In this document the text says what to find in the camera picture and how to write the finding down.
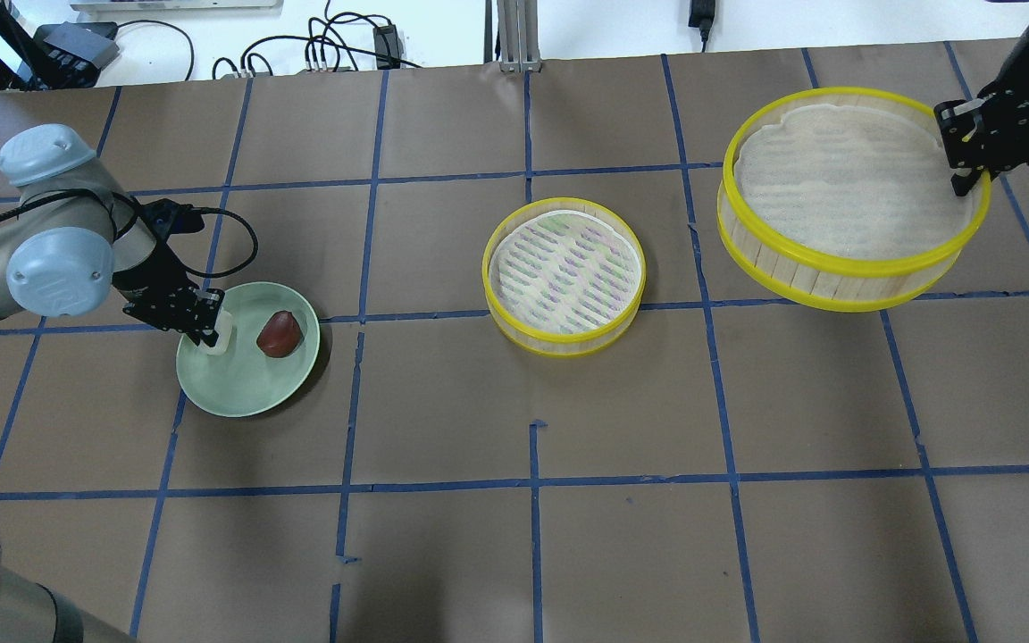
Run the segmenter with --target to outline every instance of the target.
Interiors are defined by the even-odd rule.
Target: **small basket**
[[[930,107],[910,98],[855,86],[809,90],[769,103],[736,132],[725,153],[717,195],[718,230],[733,260],[773,292],[797,303],[842,313],[890,308],[923,293],[955,263],[963,245],[983,224],[990,205],[992,184],[984,174],[972,199],[969,222],[944,243],[908,256],[891,259],[855,259],[817,251],[782,235],[765,222],[742,195],[735,165],[750,136],[765,126],[783,122],[785,114],[814,105],[847,106],[882,112],[899,122],[915,126],[939,139]],[[941,184],[947,186],[947,174]]]
[[[535,201],[507,216],[483,252],[498,329],[539,355],[602,350],[633,322],[646,260],[616,214],[587,200]]]

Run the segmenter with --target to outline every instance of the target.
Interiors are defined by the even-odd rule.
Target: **red fruit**
[[[303,336],[293,314],[282,310],[269,318],[268,324],[256,336],[256,346],[269,357],[288,357],[299,346]]]

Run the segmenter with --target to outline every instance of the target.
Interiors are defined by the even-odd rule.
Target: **black plug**
[[[701,30],[701,49],[706,49],[709,32],[714,28],[717,16],[717,0],[689,0],[689,26]]]
[[[399,69],[402,51],[396,26],[377,26],[371,37],[376,40],[376,68]]]

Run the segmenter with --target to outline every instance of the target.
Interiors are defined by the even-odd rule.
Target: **yellow-rimmed basket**
[[[797,303],[841,313],[890,308],[925,292],[955,263],[990,206],[992,183],[984,174],[971,220],[945,244],[899,259],[849,259],[816,251],[777,233],[748,206],[735,176],[741,146],[765,126],[781,122],[785,113],[810,105],[850,105],[881,110],[922,127],[938,139],[931,108],[911,98],[862,86],[828,86],[777,99],[752,114],[736,132],[725,151],[717,194],[718,231],[733,260],[748,276]]]
[[[501,248],[505,247],[504,241],[511,240],[513,238],[511,237],[512,235],[516,235],[520,230],[525,230],[524,224],[538,222],[538,220],[548,219],[548,217],[563,213],[580,213],[580,215],[589,217],[589,220],[596,222],[593,223],[595,226],[604,226],[607,231],[612,231],[612,235],[615,235],[612,239],[625,243],[630,253],[633,253],[633,256],[622,256],[622,264],[615,264],[612,267],[618,273],[626,274],[628,277],[626,280],[620,280],[620,282],[622,284],[629,284],[629,288],[612,291],[620,297],[620,305],[616,307],[619,310],[612,311],[612,318],[611,316],[607,316],[592,319],[589,321],[589,325],[593,327],[575,326],[571,328],[571,332],[556,332],[557,329],[544,329],[545,322],[542,322],[542,324],[534,322],[534,317],[523,313],[522,310],[514,307],[514,303],[518,302],[511,301],[511,298],[502,292],[502,282],[497,281],[499,278],[498,269],[495,270],[495,274],[491,273],[495,253],[502,252]],[[565,240],[565,233],[559,231],[559,239]],[[532,247],[525,245],[524,247],[532,259],[543,259],[544,263],[551,264],[551,256],[548,256],[552,251],[551,241],[545,240],[539,245]],[[584,252],[582,248],[578,250],[579,253]],[[563,248],[560,248],[559,251],[563,253],[568,252]],[[574,255],[574,257],[575,261],[582,260],[578,255]],[[627,265],[632,270],[636,270],[637,273],[629,272]],[[566,274],[562,274],[561,277],[565,279]],[[527,293],[527,295],[531,300],[537,300],[540,298],[538,297],[539,290],[543,293],[543,296],[548,294],[552,297],[549,300],[531,302],[544,303],[546,306],[580,306],[582,305],[582,298],[586,296],[592,296],[595,303],[597,301],[608,301],[607,297],[603,296],[604,290],[598,289],[597,284],[599,281],[597,280],[600,280],[600,277],[595,275],[595,278],[596,280],[592,281],[595,285],[591,288],[584,288],[589,295],[583,294],[582,290],[576,288],[573,288],[572,292],[571,289],[567,289],[567,293],[547,293],[547,288],[538,287],[539,285],[546,285],[547,287],[552,285],[551,270],[543,267],[543,274],[538,274],[538,281],[527,277],[528,284],[532,282],[532,287],[535,288],[534,292]],[[607,282],[615,281],[615,277],[613,277],[613,274],[607,274],[606,280]],[[633,318],[637,315],[638,306],[641,303],[641,292],[645,289],[645,282],[646,260],[645,255],[641,252],[641,244],[638,243],[638,238],[633,235],[633,230],[630,230],[630,226],[620,217],[613,214],[609,209],[588,200],[559,197],[559,199],[534,201],[534,203],[526,205],[526,207],[518,209],[513,214],[507,216],[502,223],[499,223],[497,230],[491,236],[491,240],[487,241],[487,248],[483,252],[483,288],[486,292],[487,308],[491,310],[491,318],[494,319],[495,324],[498,325],[498,329],[502,330],[502,333],[507,338],[510,338],[516,345],[539,355],[579,357],[579,355],[590,355],[612,345],[613,342],[617,341],[617,337],[620,337],[622,333],[626,332],[626,329],[630,326],[630,322],[633,322]],[[516,314],[516,311],[509,310],[509,307],[514,308],[519,313]],[[604,313],[607,313],[609,310],[609,308],[605,308]]]

